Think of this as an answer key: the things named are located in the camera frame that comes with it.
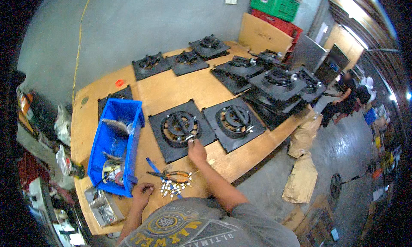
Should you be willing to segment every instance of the blue strap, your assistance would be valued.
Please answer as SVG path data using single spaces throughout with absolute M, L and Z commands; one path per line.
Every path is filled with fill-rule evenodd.
M 152 167 L 153 171 L 155 171 L 156 173 L 160 173 L 160 171 L 157 169 L 157 167 L 153 164 L 153 162 L 150 160 L 150 158 L 146 158 L 147 163 L 149 164 L 149 166 Z M 180 194 L 176 194 L 176 196 L 181 199 L 183 198 L 182 195 Z

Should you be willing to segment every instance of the blue plastic bin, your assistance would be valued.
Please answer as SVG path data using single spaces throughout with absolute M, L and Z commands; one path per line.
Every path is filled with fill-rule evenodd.
M 369 111 L 365 114 L 365 121 L 368 125 L 372 125 L 376 118 L 377 115 L 373 108 L 369 109 Z
M 101 122 L 103 118 L 122 121 L 126 124 L 133 122 L 132 133 L 128 138 L 117 135 L 116 131 Z M 102 154 L 102 151 L 122 157 L 127 147 L 123 175 L 124 186 L 107 181 L 107 183 L 99 183 L 97 188 L 117 195 L 132 197 L 131 190 L 133 189 L 133 184 L 137 183 L 137 178 L 134 176 L 137 145 L 139 143 L 140 129 L 144 126 L 145 118 L 141 101 L 108 99 L 97 127 L 87 169 L 87 174 L 94 186 L 102 179 L 103 165 L 107 159 Z

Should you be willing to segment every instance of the hand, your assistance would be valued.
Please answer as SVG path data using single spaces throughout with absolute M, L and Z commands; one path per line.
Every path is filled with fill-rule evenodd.
M 149 197 L 152 195 L 154 190 L 154 185 L 152 183 L 141 183 L 136 185 L 132 190 L 133 204 L 132 207 L 144 209 L 149 202 Z
M 207 154 L 205 147 L 202 146 L 199 139 L 188 140 L 188 155 L 189 159 L 195 164 L 198 165 L 202 162 L 206 162 Z

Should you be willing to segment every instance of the white cloth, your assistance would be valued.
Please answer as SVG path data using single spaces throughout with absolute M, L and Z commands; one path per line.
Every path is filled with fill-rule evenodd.
M 373 101 L 376 98 L 376 90 L 372 90 L 373 79 L 371 77 L 363 77 L 363 79 L 360 81 L 360 85 L 365 85 L 368 88 L 368 93 L 370 94 L 370 99 L 368 100 L 368 103 Z

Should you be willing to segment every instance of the plastic bag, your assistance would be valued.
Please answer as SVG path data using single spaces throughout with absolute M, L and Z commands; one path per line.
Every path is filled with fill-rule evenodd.
M 297 127 L 291 136 L 292 139 L 288 151 L 289 155 L 297 158 L 309 151 L 322 122 L 322 117 L 321 114 L 316 113 Z
M 72 116 L 69 112 L 63 108 L 60 104 L 57 106 L 57 118 L 54 123 L 54 131 L 57 134 L 57 138 L 64 144 L 70 147 L 70 130 L 72 127 Z
M 317 177 L 312 155 L 307 152 L 296 160 L 283 189 L 282 199 L 291 203 L 309 203 Z
M 59 151 L 56 153 L 57 164 L 64 176 L 68 176 L 72 169 L 69 157 L 66 157 L 63 145 L 60 144 Z

